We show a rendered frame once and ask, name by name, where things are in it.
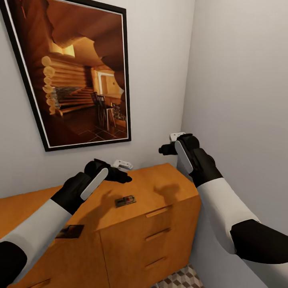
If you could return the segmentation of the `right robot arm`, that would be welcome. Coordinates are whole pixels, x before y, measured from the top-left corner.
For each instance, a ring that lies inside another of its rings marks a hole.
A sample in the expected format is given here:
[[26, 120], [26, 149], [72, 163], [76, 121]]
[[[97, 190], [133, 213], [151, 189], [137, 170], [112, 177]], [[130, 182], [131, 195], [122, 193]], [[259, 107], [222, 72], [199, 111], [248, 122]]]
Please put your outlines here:
[[179, 155], [220, 245], [238, 255], [268, 288], [288, 288], [288, 236], [261, 224], [193, 134], [173, 133], [169, 139], [158, 152]]

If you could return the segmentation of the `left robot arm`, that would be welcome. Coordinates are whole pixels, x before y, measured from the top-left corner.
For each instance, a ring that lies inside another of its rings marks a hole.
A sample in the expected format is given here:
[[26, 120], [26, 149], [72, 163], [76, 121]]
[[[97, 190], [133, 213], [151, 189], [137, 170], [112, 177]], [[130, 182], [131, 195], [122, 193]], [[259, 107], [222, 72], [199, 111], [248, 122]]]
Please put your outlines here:
[[120, 167], [133, 169], [132, 164], [120, 159], [112, 167], [103, 160], [92, 160], [84, 173], [69, 178], [51, 199], [0, 239], [0, 288], [16, 285], [32, 269], [80, 205], [104, 180], [122, 184], [132, 181]]

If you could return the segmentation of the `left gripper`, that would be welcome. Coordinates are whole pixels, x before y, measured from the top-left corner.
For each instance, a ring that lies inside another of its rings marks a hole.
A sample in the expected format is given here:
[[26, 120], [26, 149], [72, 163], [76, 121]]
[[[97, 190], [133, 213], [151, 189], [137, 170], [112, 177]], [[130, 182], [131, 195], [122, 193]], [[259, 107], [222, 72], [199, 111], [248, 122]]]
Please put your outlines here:
[[132, 178], [127, 175], [128, 173], [118, 170], [114, 167], [112, 168], [114, 169], [114, 176], [108, 181], [117, 181], [122, 184], [132, 181]]

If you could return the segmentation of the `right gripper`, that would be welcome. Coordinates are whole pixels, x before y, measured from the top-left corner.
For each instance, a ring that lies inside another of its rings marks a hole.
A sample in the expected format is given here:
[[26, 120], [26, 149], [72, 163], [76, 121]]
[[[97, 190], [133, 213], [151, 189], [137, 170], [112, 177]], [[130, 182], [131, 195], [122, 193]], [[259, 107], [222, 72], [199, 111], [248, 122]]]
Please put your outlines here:
[[174, 144], [174, 142], [172, 142], [171, 144], [163, 144], [161, 146], [161, 148], [159, 148], [158, 152], [160, 154], [163, 153], [164, 156], [166, 156], [166, 155], [176, 155], [176, 153], [173, 150], [173, 144]]

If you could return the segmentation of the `mousetrap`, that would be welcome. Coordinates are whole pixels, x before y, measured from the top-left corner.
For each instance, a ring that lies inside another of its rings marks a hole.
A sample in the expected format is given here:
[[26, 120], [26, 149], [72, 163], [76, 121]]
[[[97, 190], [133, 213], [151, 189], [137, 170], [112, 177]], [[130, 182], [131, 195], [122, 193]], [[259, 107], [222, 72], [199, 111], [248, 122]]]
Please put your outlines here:
[[65, 225], [56, 238], [79, 238], [84, 225]]
[[134, 195], [115, 200], [116, 208], [121, 207], [121, 206], [125, 206], [128, 204], [132, 204], [135, 202], [136, 202], [136, 199], [135, 199]]

